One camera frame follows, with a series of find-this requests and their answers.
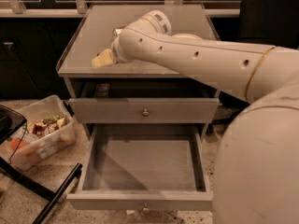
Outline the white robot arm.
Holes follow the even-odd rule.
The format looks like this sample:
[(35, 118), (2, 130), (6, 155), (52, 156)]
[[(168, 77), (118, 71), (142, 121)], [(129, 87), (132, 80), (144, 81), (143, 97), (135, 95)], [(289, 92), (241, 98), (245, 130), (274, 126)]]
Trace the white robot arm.
[(154, 10), (125, 26), (92, 65), (157, 63), (249, 103), (221, 139), (215, 224), (299, 224), (299, 51), (172, 35)]

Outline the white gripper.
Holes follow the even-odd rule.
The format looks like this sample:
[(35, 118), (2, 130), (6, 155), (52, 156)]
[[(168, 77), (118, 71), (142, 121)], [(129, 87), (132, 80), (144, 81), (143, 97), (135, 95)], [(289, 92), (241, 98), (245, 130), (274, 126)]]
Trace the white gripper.
[(92, 59), (92, 67), (102, 67), (113, 63), (129, 63), (130, 57), (126, 45), (117, 37), (111, 43), (111, 49), (105, 49)]

